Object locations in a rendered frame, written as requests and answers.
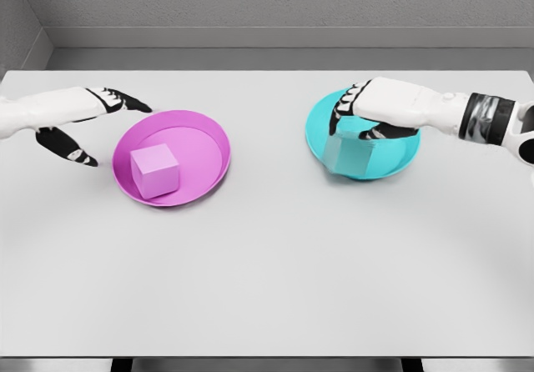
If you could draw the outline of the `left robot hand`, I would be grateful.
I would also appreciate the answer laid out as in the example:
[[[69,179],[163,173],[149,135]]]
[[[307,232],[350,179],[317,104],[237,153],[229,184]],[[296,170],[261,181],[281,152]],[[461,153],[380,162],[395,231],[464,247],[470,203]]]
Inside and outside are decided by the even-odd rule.
[[[140,100],[114,88],[67,88],[28,98],[28,126],[37,142],[51,153],[71,162],[97,167],[98,161],[59,127],[80,123],[121,110],[152,113]]]

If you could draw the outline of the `cyan block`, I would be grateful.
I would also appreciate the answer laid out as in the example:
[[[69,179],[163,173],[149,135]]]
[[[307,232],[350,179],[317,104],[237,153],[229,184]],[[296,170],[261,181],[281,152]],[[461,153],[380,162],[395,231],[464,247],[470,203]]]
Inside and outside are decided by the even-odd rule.
[[[371,124],[358,117],[343,117],[333,135],[328,135],[322,155],[323,164],[333,174],[363,179],[366,176],[374,143],[360,139]]]

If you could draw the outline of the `pink block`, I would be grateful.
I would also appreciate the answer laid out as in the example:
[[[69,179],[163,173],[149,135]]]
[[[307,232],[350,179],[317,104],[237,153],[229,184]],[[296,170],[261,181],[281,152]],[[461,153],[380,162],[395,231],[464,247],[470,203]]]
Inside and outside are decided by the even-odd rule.
[[[133,182],[142,199],[152,199],[179,189],[180,164],[165,143],[130,153]]]

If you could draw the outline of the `cyan plate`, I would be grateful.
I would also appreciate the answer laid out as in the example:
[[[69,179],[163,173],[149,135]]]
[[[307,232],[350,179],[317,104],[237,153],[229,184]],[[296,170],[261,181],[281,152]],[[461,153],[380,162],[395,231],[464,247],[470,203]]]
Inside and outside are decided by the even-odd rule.
[[[341,97],[341,94],[341,91],[337,91],[322,98],[310,110],[306,120],[305,137],[307,144],[312,154],[314,154],[322,164],[325,142],[329,135],[331,111],[337,100]],[[373,122],[368,122],[371,124],[370,128],[375,126]],[[366,176],[363,179],[353,179],[374,180],[399,173],[415,158],[420,146],[421,135],[418,133],[409,138],[379,139],[371,141],[374,143],[375,147],[370,158]]]

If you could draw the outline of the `pink plate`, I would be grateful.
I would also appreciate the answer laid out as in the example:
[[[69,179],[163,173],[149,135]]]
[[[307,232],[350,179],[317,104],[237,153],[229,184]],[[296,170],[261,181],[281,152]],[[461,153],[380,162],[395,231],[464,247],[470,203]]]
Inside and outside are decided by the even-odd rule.
[[[132,150],[165,143],[180,164],[179,189],[152,199],[142,199],[131,174]],[[230,162],[230,142],[212,118],[189,110],[156,113],[131,127],[113,153],[113,176],[131,199],[155,207],[173,207],[199,199],[225,176]]]

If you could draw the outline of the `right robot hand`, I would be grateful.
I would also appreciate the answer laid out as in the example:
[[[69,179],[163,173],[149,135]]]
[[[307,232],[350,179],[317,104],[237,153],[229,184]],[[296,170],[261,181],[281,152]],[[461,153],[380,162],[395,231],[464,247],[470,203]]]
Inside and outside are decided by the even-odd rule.
[[[374,127],[359,133],[362,140],[409,138],[419,133],[423,117],[416,110],[422,87],[414,83],[377,77],[355,83],[335,103],[329,135],[335,134],[343,117],[371,121]]]

